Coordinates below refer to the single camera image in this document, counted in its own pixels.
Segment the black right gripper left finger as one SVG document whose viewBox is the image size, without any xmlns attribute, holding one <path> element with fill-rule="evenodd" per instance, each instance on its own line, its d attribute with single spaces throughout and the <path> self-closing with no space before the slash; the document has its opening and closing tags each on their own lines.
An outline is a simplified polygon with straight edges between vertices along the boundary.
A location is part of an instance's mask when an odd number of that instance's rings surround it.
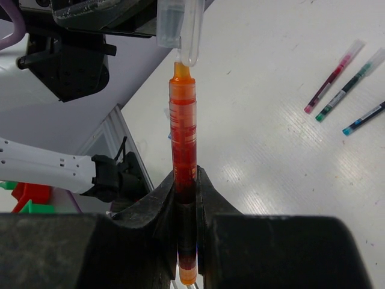
<svg viewBox="0 0 385 289">
<path fill-rule="evenodd" d="M 99 217 L 90 239 L 90 288 L 169 288 L 176 277 L 174 175 L 113 218 Z"/>
</svg>

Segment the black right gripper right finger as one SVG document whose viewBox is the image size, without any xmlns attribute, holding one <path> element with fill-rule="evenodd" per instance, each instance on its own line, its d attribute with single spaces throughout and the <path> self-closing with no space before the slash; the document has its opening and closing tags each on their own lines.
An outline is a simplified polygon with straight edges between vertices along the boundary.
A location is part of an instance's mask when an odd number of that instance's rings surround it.
<svg viewBox="0 0 385 289">
<path fill-rule="evenodd" d="M 215 189 L 202 167 L 197 171 L 196 218 L 204 287 L 249 288 L 247 217 Z"/>
</svg>

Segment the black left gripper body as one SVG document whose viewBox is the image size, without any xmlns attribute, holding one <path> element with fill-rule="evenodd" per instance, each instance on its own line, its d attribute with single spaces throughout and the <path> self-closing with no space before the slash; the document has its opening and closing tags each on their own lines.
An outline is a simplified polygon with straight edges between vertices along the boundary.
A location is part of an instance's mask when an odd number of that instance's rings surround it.
<svg viewBox="0 0 385 289">
<path fill-rule="evenodd" d="M 59 26 L 72 31 L 150 38 L 156 35 L 154 0 L 52 1 Z"/>
</svg>

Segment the clear red pen cap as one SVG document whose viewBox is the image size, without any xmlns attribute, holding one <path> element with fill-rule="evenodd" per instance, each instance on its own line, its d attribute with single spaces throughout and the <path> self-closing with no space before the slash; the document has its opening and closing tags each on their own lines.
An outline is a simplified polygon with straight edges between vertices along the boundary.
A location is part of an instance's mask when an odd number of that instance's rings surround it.
<svg viewBox="0 0 385 289">
<path fill-rule="evenodd" d="M 195 66 L 199 57 L 204 0 L 159 0 L 156 40 L 163 48 L 178 49 L 184 66 Z"/>
</svg>

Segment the red capped pen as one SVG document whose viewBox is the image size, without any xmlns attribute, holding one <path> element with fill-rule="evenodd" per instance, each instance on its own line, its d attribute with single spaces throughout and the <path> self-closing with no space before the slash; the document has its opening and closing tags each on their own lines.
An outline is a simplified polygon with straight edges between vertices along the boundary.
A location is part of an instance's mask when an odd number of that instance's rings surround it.
<svg viewBox="0 0 385 289">
<path fill-rule="evenodd" d="M 198 275 L 196 81 L 181 61 L 169 80 L 169 110 L 179 278 L 190 286 Z"/>
</svg>

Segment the light blue pen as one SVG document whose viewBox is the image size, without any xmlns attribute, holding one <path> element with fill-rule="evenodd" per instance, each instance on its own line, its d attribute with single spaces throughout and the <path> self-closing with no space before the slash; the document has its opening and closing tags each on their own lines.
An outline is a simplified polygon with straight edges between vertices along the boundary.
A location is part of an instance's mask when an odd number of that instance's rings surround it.
<svg viewBox="0 0 385 289">
<path fill-rule="evenodd" d="M 354 131 L 359 129 L 361 126 L 372 120 L 373 118 L 377 117 L 379 114 L 381 114 L 384 111 L 384 102 L 380 103 L 370 111 L 368 111 L 366 114 L 364 114 L 361 118 L 357 119 L 355 122 L 347 126 L 342 130 L 342 133 L 345 136 L 351 135 Z"/>
</svg>

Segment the green capped pen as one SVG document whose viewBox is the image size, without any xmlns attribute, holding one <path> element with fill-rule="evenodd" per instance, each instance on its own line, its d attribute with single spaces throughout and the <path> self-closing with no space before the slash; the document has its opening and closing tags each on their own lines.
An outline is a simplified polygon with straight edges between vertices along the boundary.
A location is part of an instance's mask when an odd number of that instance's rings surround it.
<svg viewBox="0 0 385 289">
<path fill-rule="evenodd" d="M 369 76 L 384 63 L 384 48 L 380 48 L 360 70 L 338 91 L 327 105 L 316 115 L 315 120 L 322 122 L 333 108 L 366 76 Z"/>
</svg>

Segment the magenta pen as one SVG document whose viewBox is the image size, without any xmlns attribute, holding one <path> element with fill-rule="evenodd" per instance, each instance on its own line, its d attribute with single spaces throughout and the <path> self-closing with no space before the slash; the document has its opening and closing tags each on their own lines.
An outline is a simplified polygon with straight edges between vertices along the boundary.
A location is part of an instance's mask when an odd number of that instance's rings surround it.
<svg viewBox="0 0 385 289">
<path fill-rule="evenodd" d="M 339 63 L 334 69 L 334 71 L 332 71 L 332 73 L 324 81 L 322 86 L 314 94 L 314 96 L 309 101 L 309 103 L 305 106 L 304 108 L 305 113 L 310 114 L 313 111 L 313 109 L 317 106 L 318 102 L 327 93 L 330 86 L 335 82 L 335 80 L 339 77 L 339 75 L 343 72 L 343 70 L 347 67 L 347 65 L 349 65 L 350 62 L 352 62 L 352 60 L 356 57 L 356 55 L 362 50 L 365 44 L 366 43 L 362 40 L 355 40 L 352 43 L 352 45 L 348 48 L 346 53 L 344 53 L 342 58 L 339 60 Z"/>
</svg>

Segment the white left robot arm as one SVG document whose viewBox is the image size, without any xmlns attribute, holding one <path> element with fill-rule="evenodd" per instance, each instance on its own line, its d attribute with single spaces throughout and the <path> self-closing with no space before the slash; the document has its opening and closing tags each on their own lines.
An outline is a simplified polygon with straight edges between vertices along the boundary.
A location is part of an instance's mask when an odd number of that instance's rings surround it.
<svg viewBox="0 0 385 289">
<path fill-rule="evenodd" d="M 13 23 L 15 36 L 29 34 L 18 68 L 69 102 L 106 87 L 107 58 L 117 50 L 107 35 L 156 37 L 195 65 L 204 9 L 204 1 L 2 1 L 1 19 Z"/>
</svg>

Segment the red plastic block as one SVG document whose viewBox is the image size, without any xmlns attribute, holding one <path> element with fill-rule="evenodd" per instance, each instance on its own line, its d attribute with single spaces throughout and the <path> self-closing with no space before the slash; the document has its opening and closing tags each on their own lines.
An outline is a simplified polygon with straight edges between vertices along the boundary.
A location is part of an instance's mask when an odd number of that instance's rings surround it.
<svg viewBox="0 0 385 289">
<path fill-rule="evenodd" d="M 29 200 L 34 204 L 48 204 L 51 198 L 51 187 L 19 182 L 11 195 L 17 200 L 17 204 L 13 208 L 12 213 L 19 213 Z"/>
</svg>

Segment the green plastic block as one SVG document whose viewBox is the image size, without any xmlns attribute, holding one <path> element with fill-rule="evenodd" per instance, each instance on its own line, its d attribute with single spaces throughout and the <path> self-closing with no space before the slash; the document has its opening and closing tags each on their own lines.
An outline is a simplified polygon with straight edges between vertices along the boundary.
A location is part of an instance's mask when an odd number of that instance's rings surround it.
<svg viewBox="0 0 385 289">
<path fill-rule="evenodd" d="M 18 182 L 12 182 L 12 181 L 1 181 L 1 188 L 5 190 L 11 190 L 11 192 L 14 190 L 15 186 L 18 184 Z M 21 209 L 19 213 L 26 213 L 26 214 L 54 214 L 55 208 L 53 205 L 50 204 L 51 199 L 49 200 L 49 203 L 46 205 L 39 205 L 32 203 L 31 200 L 29 200 L 26 205 Z"/>
</svg>

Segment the aluminium front rail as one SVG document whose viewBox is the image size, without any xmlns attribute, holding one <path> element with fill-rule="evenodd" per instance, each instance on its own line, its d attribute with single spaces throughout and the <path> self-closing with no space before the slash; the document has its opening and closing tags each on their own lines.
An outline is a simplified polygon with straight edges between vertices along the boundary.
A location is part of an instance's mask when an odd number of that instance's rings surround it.
<svg viewBox="0 0 385 289">
<path fill-rule="evenodd" d="M 105 119 L 109 126 L 110 139 L 119 146 L 113 160 L 96 155 L 96 187 L 90 195 L 111 202 L 111 214 L 92 214 L 93 230 L 85 251 L 84 264 L 78 279 L 78 288 L 90 288 L 90 239 L 92 238 L 99 217 L 113 218 L 116 214 L 131 207 L 147 196 L 155 188 L 149 180 L 131 133 L 125 124 L 122 113 L 114 109 Z M 174 224 L 176 226 L 175 207 Z M 176 277 L 179 276 L 176 228 Z"/>
</svg>

